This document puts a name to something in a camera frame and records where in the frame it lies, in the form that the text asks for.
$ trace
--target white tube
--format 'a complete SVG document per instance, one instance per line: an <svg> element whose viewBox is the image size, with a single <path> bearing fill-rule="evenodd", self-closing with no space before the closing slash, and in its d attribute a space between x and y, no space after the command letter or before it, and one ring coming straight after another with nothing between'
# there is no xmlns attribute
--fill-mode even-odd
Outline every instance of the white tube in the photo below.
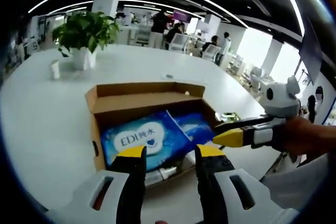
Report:
<svg viewBox="0 0 336 224"><path fill-rule="evenodd" d="M50 73L51 78L54 80L58 80L60 78L60 72L59 72L59 61L53 60L50 64Z"/></svg>
<svg viewBox="0 0 336 224"><path fill-rule="evenodd" d="M169 169L160 168L159 170L147 173L145 178L145 186L154 185L168 179L170 176L176 173L176 170L177 167L172 167Z"/></svg>

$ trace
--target green leaves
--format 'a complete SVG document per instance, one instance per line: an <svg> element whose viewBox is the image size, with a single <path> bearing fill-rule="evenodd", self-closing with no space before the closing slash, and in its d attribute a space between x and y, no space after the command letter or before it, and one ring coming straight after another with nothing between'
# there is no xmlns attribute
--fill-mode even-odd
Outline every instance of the green leaves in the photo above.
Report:
<svg viewBox="0 0 336 224"><path fill-rule="evenodd" d="M65 24L52 31L52 39L58 40L59 45L68 50L87 47L94 52L98 45L103 50L107 44L115 42L118 32L119 27L114 18L105 16L102 12L86 12L70 16Z"/></svg>

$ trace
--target white flower pot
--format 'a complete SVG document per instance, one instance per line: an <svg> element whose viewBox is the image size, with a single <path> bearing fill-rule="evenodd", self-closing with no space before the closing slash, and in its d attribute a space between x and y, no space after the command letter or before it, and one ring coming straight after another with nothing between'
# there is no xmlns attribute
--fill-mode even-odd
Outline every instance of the white flower pot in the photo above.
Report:
<svg viewBox="0 0 336 224"><path fill-rule="evenodd" d="M82 47L79 50L77 48L72 48L71 53L74 56L73 66L76 70L86 70L95 67L97 57L96 50L91 53L87 47Z"/></svg>

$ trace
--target computer monitor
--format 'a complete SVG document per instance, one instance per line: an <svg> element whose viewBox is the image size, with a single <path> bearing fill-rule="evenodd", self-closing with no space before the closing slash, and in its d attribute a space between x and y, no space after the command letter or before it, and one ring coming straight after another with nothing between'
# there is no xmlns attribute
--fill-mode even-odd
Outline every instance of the computer monitor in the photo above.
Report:
<svg viewBox="0 0 336 224"><path fill-rule="evenodd" d="M306 66L310 81L314 85L322 65L322 50L309 19L305 22L305 32L299 55Z"/></svg>
<svg viewBox="0 0 336 224"><path fill-rule="evenodd" d="M190 23L191 16L186 14L186 13L174 10L173 19L174 20L179 20L179 21L182 21L182 22L185 22L185 23Z"/></svg>

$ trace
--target white pillar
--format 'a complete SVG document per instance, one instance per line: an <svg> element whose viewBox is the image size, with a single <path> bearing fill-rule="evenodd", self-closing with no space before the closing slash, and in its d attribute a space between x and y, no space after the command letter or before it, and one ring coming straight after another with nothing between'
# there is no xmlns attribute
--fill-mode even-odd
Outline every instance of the white pillar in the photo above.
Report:
<svg viewBox="0 0 336 224"><path fill-rule="evenodd" d="M92 12L103 12L105 15L115 17L119 0L93 0Z"/></svg>
<svg viewBox="0 0 336 224"><path fill-rule="evenodd" d="M31 39L32 37L38 39L38 16L32 17L28 26L27 38Z"/></svg>
<svg viewBox="0 0 336 224"><path fill-rule="evenodd" d="M267 54L266 54L266 58L264 59L264 62L262 63L262 70L266 73L266 74L270 74L275 62L278 59L278 56L280 54L280 50L283 46L283 43L272 39L271 45L268 48Z"/></svg>
<svg viewBox="0 0 336 224"><path fill-rule="evenodd" d="M207 14L205 15L205 23L209 24L209 31L205 34L205 39L210 41L211 37L217 34L217 30L221 23L220 18L215 15Z"/></svg>

